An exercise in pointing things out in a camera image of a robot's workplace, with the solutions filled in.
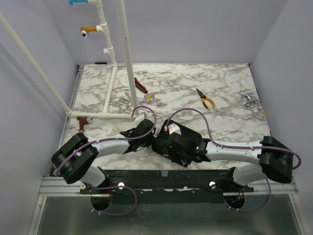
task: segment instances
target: marble veining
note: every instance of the marble veining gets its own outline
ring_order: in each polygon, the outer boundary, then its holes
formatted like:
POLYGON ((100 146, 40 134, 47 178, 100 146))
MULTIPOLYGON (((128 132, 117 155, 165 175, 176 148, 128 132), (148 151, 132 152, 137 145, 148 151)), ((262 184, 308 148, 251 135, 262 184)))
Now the marble veining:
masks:
MULTIPOLYGON (((104 106, 111 65, 85 65, 74 109, 80 112, 101 112, 104 106)), ((260 102, 246 107, 241 94, 252 93, 258 97, 247 64, 134 64, 135 77, 155 98, 146 100, 144 93, 136 90, 139 105, 147 105, 157 115, 157 131, 176 110, 189 107, 205 113, 213 138, 220 141, 260 141, 269 135, 269 129, 260 102), (207 110, 196 91, 201 90, 216 104, 207 110)), ((119 65, 109 107, 110 113, 130 113, 133 109, 125 65, 119 65)), ((191 111, 178 113, 173 120, 208 137, 204 121, 191 111)), ((85 135, 103 138, 134 127, 126 119, 94 119, 86 125, 85 135)), ((78 121, 70 121, 67 139, 78 132, 78 121)), ((192 163, 188 169, 228 169, 246 165, 232 161, 192 163)), ((152 150, 145 148, 128 154, 113 154, 96 159, 95 166, 104 169, 184 169, 152 150)))

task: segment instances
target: marble surface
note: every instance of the marble surface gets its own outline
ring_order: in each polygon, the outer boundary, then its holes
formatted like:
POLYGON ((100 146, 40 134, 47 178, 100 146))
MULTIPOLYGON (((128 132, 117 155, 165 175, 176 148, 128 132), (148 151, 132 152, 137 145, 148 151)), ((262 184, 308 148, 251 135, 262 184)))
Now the marble surface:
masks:
MULTIPOLYGON (((80 112, 101 112, 106 98, 112 72, 111 65, 85 65, 74 109, 80 112)), ((144 93, 136 90, 139 105, 147 105, 157 115, 157 131, 174 111, 189 107, 205 113, 213 138, 220 141, 260 141, 269 135, 260 102, 245 106, 241 94, 252 93, 258 97, 247 64, 180 65, 180 64, 134 64, 135 77, 155 98, 146 100, 144 93), (196 91, 201 90, 211 98, 215 108, 209 111, 202 105, 196 91)), ((133 109, 125 65, 119 65, 109 112, 130 113, 133 109)), ((208 137, 204 121, 191 111, 178 113, 173 120, 208 137)), ((134 127, 127 119, 94 119, 86 125, 85 135, 90 138, 113 136, 134 127)), ((67 139, 78 132, 78 121, 70 121, 67 139)), ((228 169, 246 165, 232 161, 191 163, 188 169, 228 169)), ((104 169, 184 169, 169 159, 145 148, 128 154, 113 154, 96 159, 94 166, 104 169)))

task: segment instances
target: red utility knife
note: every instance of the red utility knife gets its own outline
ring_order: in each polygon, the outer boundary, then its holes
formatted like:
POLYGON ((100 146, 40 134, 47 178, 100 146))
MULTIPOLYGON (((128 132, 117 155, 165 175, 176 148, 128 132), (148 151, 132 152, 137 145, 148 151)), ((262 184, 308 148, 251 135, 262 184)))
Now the red utility knife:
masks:
POLYGON ((135 78, 136 87, 144 93, 148 93, 147 89, 138 82, 137 78, 135 78))

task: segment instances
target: needle-nose pliers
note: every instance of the needle-nose pliers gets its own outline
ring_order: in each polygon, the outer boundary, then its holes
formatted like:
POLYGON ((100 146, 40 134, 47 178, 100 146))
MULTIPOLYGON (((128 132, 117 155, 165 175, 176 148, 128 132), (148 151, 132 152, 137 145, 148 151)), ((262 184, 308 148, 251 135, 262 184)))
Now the needle-nose pliers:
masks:
POLYGON ((210 98, 206 97, 201 91, 199 91, 198 89, 196 89, 198 94, 200 95, 200 98, 202 100, 203 105, 205 106, 205 108, 207 108, 208 110, 210 109, 209 106, 206 105, 205 100, 209 101, 213 107, 215 107, 215 103, 213 102, 213 100, 211 100, 210 98))

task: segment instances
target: white wall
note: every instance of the white wall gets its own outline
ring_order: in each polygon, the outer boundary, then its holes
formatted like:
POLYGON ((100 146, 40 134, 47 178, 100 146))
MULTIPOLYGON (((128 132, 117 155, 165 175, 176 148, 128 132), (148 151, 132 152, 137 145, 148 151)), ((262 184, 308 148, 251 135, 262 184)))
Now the white wall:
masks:
POLYGON ((251 67, 274 137, 303 159, 294 176, 310 222, 313 221, 312 10, 312 0, 289 0, 251 67))
MULTIPOLYGON (((133 61, 250 63, 287 0, 125 0, 133 61)), ((44 0, 78 64, 110 61, 102 34, 87 39, 80 27, 99 24, 94 6, 44 0)), ((115 0, 104 0, 118 63, 124 62, 115 0)))
MULTIPOLYGON (((76 65, 42 0, 1 1, 0 9, 68 103, 76 65)), ((0 43, 0 234, 23 235, 65 115, 1 24, 0 43)))

